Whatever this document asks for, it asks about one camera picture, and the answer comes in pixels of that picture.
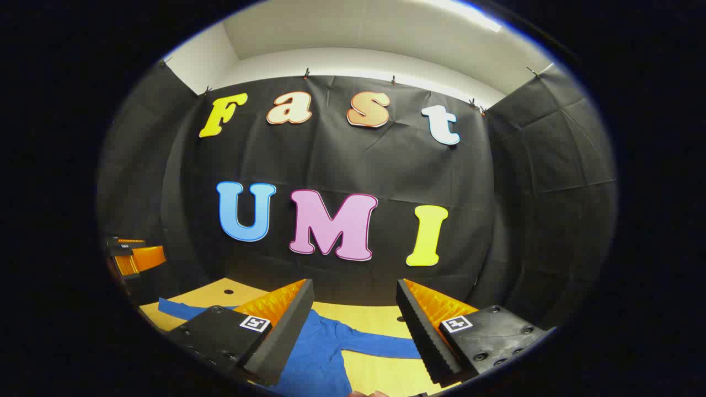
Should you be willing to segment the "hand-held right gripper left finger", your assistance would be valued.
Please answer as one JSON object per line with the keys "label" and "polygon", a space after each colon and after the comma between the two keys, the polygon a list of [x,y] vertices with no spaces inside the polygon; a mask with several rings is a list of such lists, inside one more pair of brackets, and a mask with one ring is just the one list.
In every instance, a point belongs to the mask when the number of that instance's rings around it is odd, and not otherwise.
{"label": "hand-held right gripper left finger", "polygon": [[224,377],[272,386],[280,381],[313,300],[313,281],[302,279],[234,309],[207,307],[165,336]]}

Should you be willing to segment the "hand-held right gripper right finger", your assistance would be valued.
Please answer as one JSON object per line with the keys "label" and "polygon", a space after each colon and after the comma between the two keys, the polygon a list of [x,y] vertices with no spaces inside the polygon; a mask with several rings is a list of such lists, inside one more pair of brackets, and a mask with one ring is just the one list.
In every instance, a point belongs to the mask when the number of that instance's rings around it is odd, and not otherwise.
{"label": "hand-held right gripper right finger", "polygon": [[404,278],[395,297],[431,381],[441,387],[496,371],[557,331],[501,305],[477,309]]}

